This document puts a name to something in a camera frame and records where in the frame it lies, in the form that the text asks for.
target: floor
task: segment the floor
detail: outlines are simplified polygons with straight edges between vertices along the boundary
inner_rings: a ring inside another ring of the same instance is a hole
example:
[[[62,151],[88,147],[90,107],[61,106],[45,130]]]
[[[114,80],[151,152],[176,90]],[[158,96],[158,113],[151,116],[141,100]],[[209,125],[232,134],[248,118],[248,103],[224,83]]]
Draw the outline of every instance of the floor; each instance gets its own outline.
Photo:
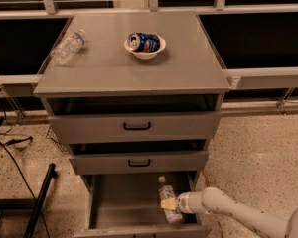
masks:
[[[223,118],[210,144],[210,157],[197,188],[215,186],[234,200],[289,218],[298,207],[298,105],[282,116],[272,105],[225,104]],[[73,237],[84,229],[87,190],[74,174],[68,155],[47,137],[49,125],[42,114],[28,115],[13,126],[2,142],[32,136],[32,142],[9,146],[34,194],[39,193],[50,163],[57,166],[44,205],[50,237]],[[0,133],[9,127],[1,126]],[[29,198],[17,169],[0,148],[0,198]],[[24,212],[4,212],[0,237],[23,237],[29,218]],[[203,216],[213,225],[211,238],[258,237],[226,216]],[[40,218],[34,237],[47,237]]]

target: blue can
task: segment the blue can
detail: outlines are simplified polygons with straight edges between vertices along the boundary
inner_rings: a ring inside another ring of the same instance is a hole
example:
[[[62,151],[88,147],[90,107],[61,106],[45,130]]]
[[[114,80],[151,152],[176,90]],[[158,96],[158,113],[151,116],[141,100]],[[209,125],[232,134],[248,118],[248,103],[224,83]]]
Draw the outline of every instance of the blue can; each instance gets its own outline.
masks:
[[[157,35],[133,33],[128,37],[128,47],[132,52],[156,52],[160,48]]]

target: cabinet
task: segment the cabinet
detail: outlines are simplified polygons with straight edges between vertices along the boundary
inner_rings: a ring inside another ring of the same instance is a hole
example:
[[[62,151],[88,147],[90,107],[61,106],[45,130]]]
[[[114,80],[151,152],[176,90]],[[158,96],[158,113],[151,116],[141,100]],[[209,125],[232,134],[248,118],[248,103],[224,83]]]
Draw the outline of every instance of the cabinet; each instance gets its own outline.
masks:
[[[51,61],[34,92],[90,194],[76,237],[207,237],[193,215],[169,225],[157,192],[160,175],[176,193],[194,189],[229,91],[196,15],[80,15],[77,29],[85,48],[68,66]],[[136,58],[123,46],[136,31],[164,37],[166,50]]]

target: bottle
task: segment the bottle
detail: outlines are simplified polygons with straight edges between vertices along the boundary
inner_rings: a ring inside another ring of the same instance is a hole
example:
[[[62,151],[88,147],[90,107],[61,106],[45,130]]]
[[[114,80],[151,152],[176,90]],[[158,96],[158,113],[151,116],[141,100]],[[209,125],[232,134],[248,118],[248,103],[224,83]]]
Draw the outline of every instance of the bottle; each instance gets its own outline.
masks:
[[[175,192],[171,185],[166,184],[165,177],[159,177],[159,196],[161,200],[176,198]],[[170,224],[180,222],[182,220],[182,214],[178,210],[164,209],[167,221]]]
[[[73,55],[84,45],[85,31],[79,30],[64,38],[51,51],[51,56],[58,65],[66,65]]]

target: black metal stand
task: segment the black metal stand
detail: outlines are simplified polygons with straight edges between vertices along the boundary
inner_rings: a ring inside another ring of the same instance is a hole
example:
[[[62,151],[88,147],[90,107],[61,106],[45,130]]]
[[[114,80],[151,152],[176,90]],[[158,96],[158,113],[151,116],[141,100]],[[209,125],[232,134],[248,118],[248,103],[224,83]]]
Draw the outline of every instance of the black metal stand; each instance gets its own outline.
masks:
[[[1,213],[1,210],[8,210],[8,209],[9,210],[32,209],[32,214],[28,222],[26,232],[23,236],[24,238],[29,238],[29,237],[32,237],[33,235],[38,218],[41,214],[42,205],[46,198],[51,179],[57,176],[55,167],[56,167],[55,164],[49,165],[39,196],[36,200],[35,199],[0,199],[0,213]]]

